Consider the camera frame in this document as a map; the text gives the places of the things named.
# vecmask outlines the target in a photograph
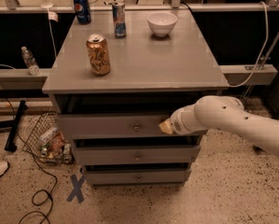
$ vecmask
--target blue tape x mark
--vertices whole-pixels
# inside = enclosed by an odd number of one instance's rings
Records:
[[[77,180],[77,176],[76,175],[71,175],[71,180],[73,183],[73,190],[71,192],[71,194],[68,196],[68,198],[66,199],[68,202],[72,202],[74,197],[77,197],[77,201],[79,203],[82,203],[84,201],[84,197],[81,191],[81,187],[82,184],[85,181],[85,176],[83,175],[79,180]]]

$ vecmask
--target floor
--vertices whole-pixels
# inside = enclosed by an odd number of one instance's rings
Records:
[[[27,101],[19,127],[26,140],[39,114],[52,110],[49,102]],[[251,113],[269,116],[261,99],[248,99]],[[0,120],[11,119],[10,107],[0,102]],[[50,192],[55,178],[43,173],[24,151],[17,137],[14,153],[4,151],[9,130],[0,130],[0,160],[10,163],[0,178],[0,223],[40,223],[51,201],[32,204],[41,189]],[[202,150],[183,185],[144,185],[93,188],[82,178],[76,164],[40,163],[57,177],[52,192],[50,223],[279,223],[279,160],[256,153],[241,137],[210,130],[202,139]],[[43,192],[35,202],[47,198]]]

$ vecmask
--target desk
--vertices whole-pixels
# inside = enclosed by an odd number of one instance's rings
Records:
[[[168,136],[159,124],[173,111],[229,84],[187,10],[166,10],[178,22],[155,37],[146,17],[155,10],[126,11],[127,37],[114,37],[111,11],[77,21],[43,87],[57,121],[91,185],[185,182],[204,133]],[[91,72],[87,37],[108,42],[111,71]]]

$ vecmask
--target basket of bottles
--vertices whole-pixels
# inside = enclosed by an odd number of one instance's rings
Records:
[[[55,120],[55,113],[41,115],[31,130],[23,150],[47,163],[74,162],[72,146],[64,138]]]

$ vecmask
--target drawer knob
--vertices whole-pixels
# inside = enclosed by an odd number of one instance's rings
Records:
[[[141,126],[136,123],[134,126],[133,126],[133,129],[136,131],[136,132],[140,132],[141,131]]]

